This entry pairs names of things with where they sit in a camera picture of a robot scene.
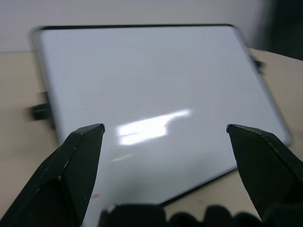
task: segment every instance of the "white board surface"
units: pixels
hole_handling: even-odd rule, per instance
[[[60,142],[104,123],[84,220],[112,203],[161,203],[236,167],[226,126],[290,140],[232,26],[36,33]]]

